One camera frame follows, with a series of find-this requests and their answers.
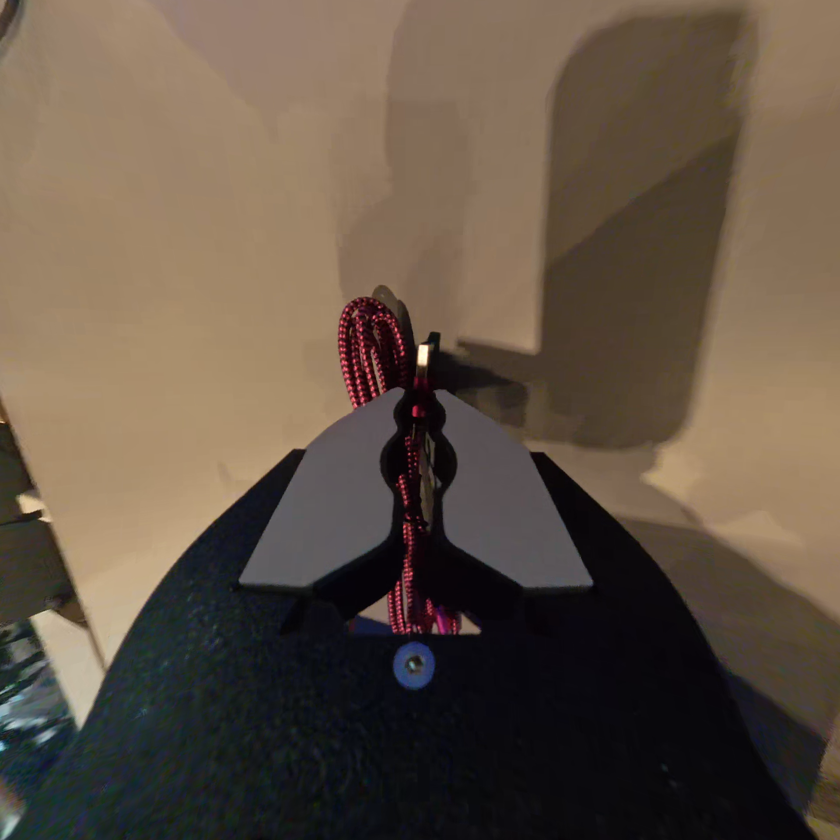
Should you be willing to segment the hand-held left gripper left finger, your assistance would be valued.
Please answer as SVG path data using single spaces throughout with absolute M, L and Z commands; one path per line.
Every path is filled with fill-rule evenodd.
M 385 477 L 398 440 L 396 387 L 307 447 L 239 577 L 284 595 L 385 595 L 403 566 L 402 504 Z

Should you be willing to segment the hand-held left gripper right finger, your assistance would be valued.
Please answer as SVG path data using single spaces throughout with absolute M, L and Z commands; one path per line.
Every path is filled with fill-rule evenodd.
M 451 393 L 434 395 L 430 584 L 441 595 L 589 591 L 592 576 L 531 452 Z

